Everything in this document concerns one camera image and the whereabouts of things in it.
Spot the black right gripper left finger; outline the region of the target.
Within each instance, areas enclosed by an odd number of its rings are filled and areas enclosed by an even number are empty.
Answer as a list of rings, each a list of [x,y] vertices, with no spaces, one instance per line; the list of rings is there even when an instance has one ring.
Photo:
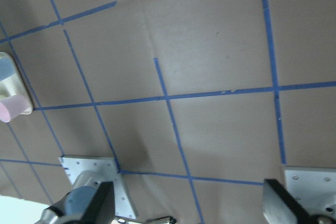
[[[81,223],[109,224],[115,218],[113,182],[103,182],[81,217]]]

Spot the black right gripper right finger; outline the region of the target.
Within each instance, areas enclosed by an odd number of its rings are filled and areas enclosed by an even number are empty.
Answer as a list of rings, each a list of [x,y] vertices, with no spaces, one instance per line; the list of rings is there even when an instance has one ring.
[[[265,179],[263,184],[263,214],[268,223],[309,223],[308,212],[276,179]]]

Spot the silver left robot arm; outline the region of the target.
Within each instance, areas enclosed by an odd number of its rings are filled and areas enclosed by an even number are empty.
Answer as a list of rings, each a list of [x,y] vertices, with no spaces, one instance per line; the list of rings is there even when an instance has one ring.
[[[61,200],[45,208],[37,222],[46,224],[79,221],[104,179],[97,172],[81,172],[72,185],[72,190]]]

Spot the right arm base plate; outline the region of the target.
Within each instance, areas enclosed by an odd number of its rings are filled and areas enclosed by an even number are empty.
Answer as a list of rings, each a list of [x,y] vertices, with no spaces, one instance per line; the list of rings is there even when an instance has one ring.
[[[335,168],[286,166],[286,190],[311,215],[335,219]]]

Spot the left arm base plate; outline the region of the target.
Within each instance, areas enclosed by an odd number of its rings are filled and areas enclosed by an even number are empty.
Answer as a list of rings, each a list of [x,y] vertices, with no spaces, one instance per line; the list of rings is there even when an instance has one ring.
[[[103,182],[113,182],[116,215],[137,218],[138,213],[114,158],[64,155],[59,161],[73,189],[82,186],[97,188]]]

